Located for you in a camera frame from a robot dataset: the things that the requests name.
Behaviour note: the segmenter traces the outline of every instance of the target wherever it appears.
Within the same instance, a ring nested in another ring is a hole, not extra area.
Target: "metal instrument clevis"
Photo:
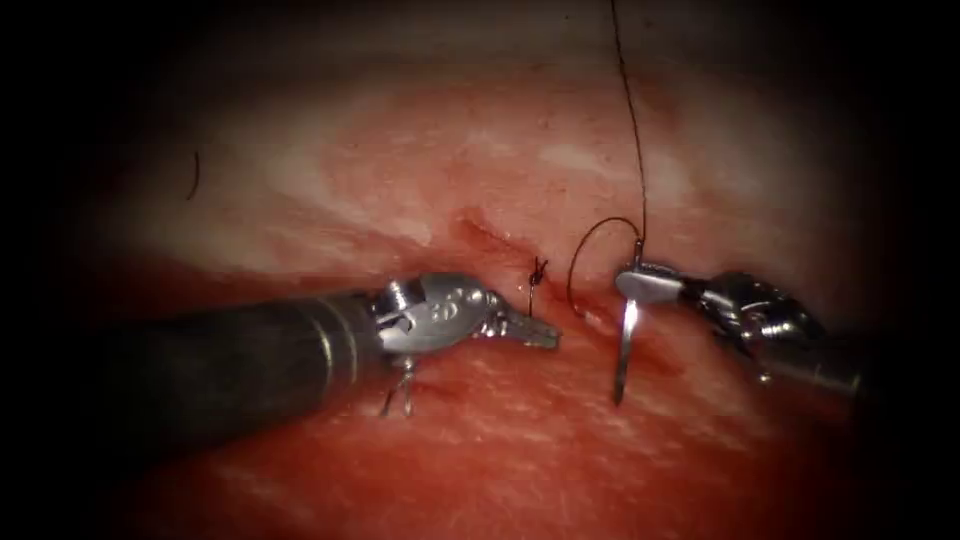
[[[91,363],[79,414],[99,458],[139,468],[388,385],[398,369],[409,414],[417,359],[472,338],[555,349],[560,331],[461,273],[128,322],[75,340]]]
[[[619,272],[614,283],[628,309],[631,303],[677,303],[694,309],[762,384],[788,379],[856,398],[876,352],[875,340],[829,334],[798,300],[744,272],[705,280],[668,266],[635,262]]]

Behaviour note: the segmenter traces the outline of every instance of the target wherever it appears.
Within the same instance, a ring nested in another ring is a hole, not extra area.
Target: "surgical needle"
[[[633,245],[633,269],[640,269],[640,260],[643,258],[643,239],[638,238]],[[623,310],[623,330],[620,332],[620,352],[617,356],[617,374],[614,380],[613,402],[618,407],[623,401],[623,391],[627,385],[627,365],[630,363],[630,346],[633,339],[633,330],[637,327],[640,310],[634,298],[627,298]]]

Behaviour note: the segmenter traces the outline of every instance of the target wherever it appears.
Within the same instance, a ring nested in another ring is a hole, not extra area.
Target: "dark suture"
[[[540,264],[540,257],[533,258],[533,272],[530,274],[530,300],[527,304],[527,314],[533,317],[533,289],[543,281],[544,270],[547,268],[547,259]]]
[[[640,127],[637,124],[637,111],[633,105],[633,96],[630,93],[630,81],[627,78],[627,64],[623,61],[623,46],[620,43],[620,24],[617,18],[617,2],[610,0],[610,11],[613,14],[613,39],[617,46],[617,62],[620,68],[620,79],[623,81],[623,91],[627,97],[627,108],[630,109],[630,125],[633,128],[633,142],[637,149],[637,167],[640,170],[640,230],[637,237],[647,238],[647,176],[643,172],[643,153],[640,151]]]
[[[200,152],[194,150],[193,152],[193,187],[190,189],[190,194],[187,195],[187,200],[192,200],[193,196],[197,194],[197,189],[200,187]]]
[[[570,260],[570,268],[569,270],[567,270],[567,303],[570,304],[570,309],[573,310],[573,313],[580,318],[583,318],[583,313],[581,313],[577,309],[577,305],[573,301],[573,269],[574,267],[576,267],[577,257],[580,256],[580,251],[583,249],[583,246],[587,243],[587,239],[590,238],[590,235],[593,234],[594,231],[602,227],[604,224],[611,221],[620,221],[622,223],[626,223],[627,225],[629,225],[630,228],[633,229],[634,236],[638,239],[638,243],[636,245],[639,245],[639,246],[643,245],[639,241],[640,231],[637,229],[637,226],[634,225],[633,222],[630,221],[629,219],[625,217],[620,217],[620,216],[613,216],[613,217],[601,219],[596,224],[594,224],[593,227],[590,227],[590,230],[587,231],[587,234],[583,235],[583,238],[580,239],[580,245],[578,245],[577,250],[573,252],[573,259]]]

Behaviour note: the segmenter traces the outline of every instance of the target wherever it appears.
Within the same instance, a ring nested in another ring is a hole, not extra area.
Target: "metal grasper tip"
[[[525,315],[510,306],[497,293],[488,293],[490,317],[477,334],[518,341],[528,347],[556,349],[562,332],[556,326],[536,317]]]

